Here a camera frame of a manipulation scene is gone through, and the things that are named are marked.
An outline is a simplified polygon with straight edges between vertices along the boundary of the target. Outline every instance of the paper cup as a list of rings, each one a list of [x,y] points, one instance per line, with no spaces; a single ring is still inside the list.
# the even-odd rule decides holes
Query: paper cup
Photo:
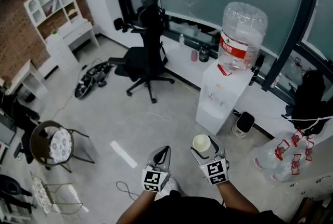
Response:
[[[193,148],[198,152],[207,151],[210,147],[210,139],[207,135],[197,135],[193,139]]]

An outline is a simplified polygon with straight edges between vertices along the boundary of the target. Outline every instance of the red brick wall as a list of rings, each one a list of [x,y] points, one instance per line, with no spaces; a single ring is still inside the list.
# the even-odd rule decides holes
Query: red brick wall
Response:
[[[24,8],[26,0],[0,1],[0,77],[9,82],[28,61],[39,68],[48,58],[45,45],[37,34]],[[76,0],[83,18],[92,20],[85,0]],[[39,26],[42,35],[48,35],[54,25],[66,21],[62,11]]]

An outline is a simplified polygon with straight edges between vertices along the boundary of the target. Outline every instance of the small trash can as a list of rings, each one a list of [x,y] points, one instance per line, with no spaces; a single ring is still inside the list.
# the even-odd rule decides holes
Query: small trash can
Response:
[[[232,131],[238,137],[243,138],[249,132],[253,124],[254,117],[248,112],[243,112],[235,123]]]

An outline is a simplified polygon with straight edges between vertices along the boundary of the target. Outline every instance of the black bag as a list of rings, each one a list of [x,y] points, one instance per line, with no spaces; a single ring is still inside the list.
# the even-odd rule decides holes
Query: black bag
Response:
[[[325,90],[323,74],[318,70],[307,71],[303,76],[303,83],[297,88],[295,106],[291,117],[297,120],[317,119],[331,116],[332,107],[322,101]],[[296,129],[305,130],[304,135],[319,134],[328,121],[292,121]]]

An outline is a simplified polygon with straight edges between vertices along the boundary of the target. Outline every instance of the floor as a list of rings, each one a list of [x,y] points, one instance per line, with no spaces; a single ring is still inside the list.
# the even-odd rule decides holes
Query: floor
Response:
[[[133,96],[128,97],[125,90],[132,85],[131,80],[112,72],[105,87],[96,88],[84,100],[70,98],[78,76],[83,74],[80,72],[83,65],[96,58],[105,61],[108,57],[122,57],[126,52],[126,49],[106,38],[100,37],[99,42],[100,49],[88,44],[77,53],[79,68],[67,75],[59,70],[53,73],[47,80],[48,94],[41,100],[35,99],[31,104],[41,114],[42,120],[54,118],[66,128],[75,128],[90,135],[91,140],[75,137],[75,150],[85,148],[96,164],[71,160],[73,173],[70,174],[60,166],[47,171],[36,161],[27,165],[24,158],[21,161],[14,160],[12,153],[22,131],[18,132],[3,160],[4,173],[15,177],[26,189],[31,189],[31,171],[46,183],[73,183],[78,199],[84,203],[84,208],[78,214],[64,218],[56,213],[46,216],[37,208],[33,212],[32,223],[115,223],[132,203],[127,193],[116,188],[116,182],[125,181],[131,192],[140,194],[141,173],[148,154],[165,145],[172,149],[172,177],[177,179],[184,192],[222,202],[216,187],[206,182],[189,150],[195,135],[210,134],[195,122],[198,102],[196,90],[179,80],[173,85],[169,82],[154,82],[152,90],[158,103],[151,104],[144,86],[137,88]],[[229,131],[235,120],[236,117],[231,116],[217,135],[225,145],[230,162],[230,181],[259,210],[272,210],[282,219],[290,220],[301,198],[285,186],[268,183],[250,164],[250,150],[265,144],[268,139],[255,129],[244,139],[232,135]],[[110,146],[112,141],[116,141],[138,166],[132,168],[120,157]],[[63,188],[59,196],[59,199],[75,201],[73,195],[70,197],[71,192],[68,192],[67,187]]]

